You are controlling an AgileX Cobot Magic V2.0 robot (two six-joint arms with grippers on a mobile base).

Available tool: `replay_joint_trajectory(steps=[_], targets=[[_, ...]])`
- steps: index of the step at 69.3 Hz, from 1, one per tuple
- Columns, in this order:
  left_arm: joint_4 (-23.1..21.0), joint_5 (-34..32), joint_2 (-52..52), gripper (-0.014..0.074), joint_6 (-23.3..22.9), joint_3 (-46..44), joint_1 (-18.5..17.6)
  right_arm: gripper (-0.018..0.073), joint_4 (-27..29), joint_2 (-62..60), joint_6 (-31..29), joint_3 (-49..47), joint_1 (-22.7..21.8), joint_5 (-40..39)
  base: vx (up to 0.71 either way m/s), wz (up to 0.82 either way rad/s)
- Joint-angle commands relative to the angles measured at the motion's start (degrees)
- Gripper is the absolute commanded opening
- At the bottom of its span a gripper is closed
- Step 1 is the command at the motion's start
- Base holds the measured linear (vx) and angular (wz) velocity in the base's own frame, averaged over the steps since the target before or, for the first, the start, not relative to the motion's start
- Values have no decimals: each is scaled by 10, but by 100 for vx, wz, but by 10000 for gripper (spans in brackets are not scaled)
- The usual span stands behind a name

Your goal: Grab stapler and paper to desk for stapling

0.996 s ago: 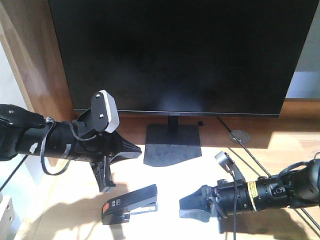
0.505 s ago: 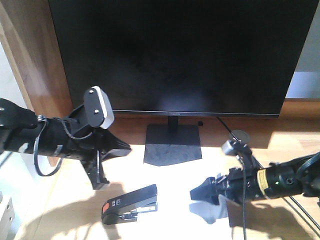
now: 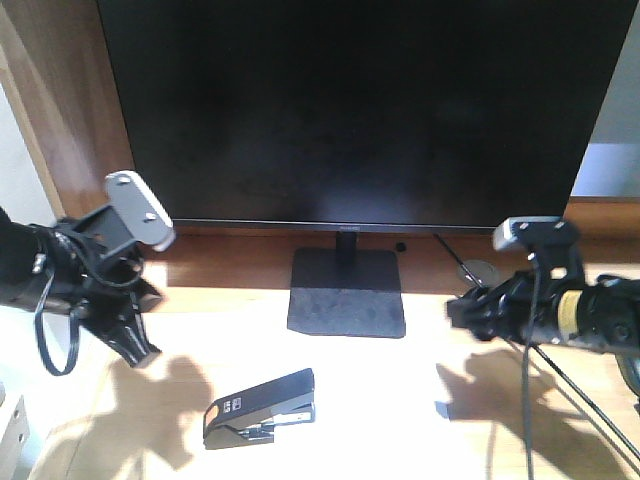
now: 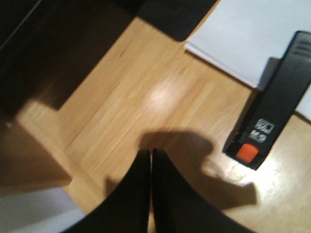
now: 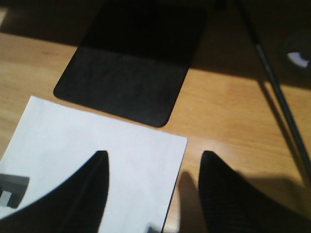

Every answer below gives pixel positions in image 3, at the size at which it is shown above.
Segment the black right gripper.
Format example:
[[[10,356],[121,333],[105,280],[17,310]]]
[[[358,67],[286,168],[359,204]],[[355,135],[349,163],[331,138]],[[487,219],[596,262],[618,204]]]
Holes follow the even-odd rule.
[[[446,303],[451,326],[470,331],[477,339],[495,337],[520,344],[527,342],[531,322],[541,329],[550,326],[558,335],[557,306],[565,292],[585,287],[585,273],[578,249],[580,233],[564,224],[533,245],[522,248],[531,262],[495,287],[475,287]]]

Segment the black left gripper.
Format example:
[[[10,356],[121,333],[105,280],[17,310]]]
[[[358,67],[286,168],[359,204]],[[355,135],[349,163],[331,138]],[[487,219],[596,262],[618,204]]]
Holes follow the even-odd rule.
[[[30,224],[36,238],[31,276],[39,283],[34,323],[44,313],[65,315],[107,345],[132,368],[160,354],[146,334],[142,313],[163,301],[143,279],[140,243],[165,249],[165,219],[155,208],[127,214],[110,202],[52,226]]]

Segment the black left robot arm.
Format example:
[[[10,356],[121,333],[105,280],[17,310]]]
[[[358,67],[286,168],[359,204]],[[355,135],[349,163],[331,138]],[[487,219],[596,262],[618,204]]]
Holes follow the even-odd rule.
[[[81,330],[133,368],[144,368],[160,355],[142,315],[162,296],[142,277],[140,242],[109,205],[53,226],[23,225],[1,216],[1,303],[33,313],[38,351],[50,374],[63,376],[74,369]],[[63,369],[54,365],[47,347],[46,313],[69,321]]]

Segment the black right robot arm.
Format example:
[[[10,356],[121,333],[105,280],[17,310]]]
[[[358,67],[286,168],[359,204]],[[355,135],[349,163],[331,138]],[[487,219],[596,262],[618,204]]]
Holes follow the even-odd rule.
[[[587,283],[580,234],[561,217],[510,217],[493,233],[497,251],[523,247],[532,262],[496,287],[450,300],[455,328],[481,341],[554,344],[615,356],[626,385],[639,391],[639,283],[602,274]]]

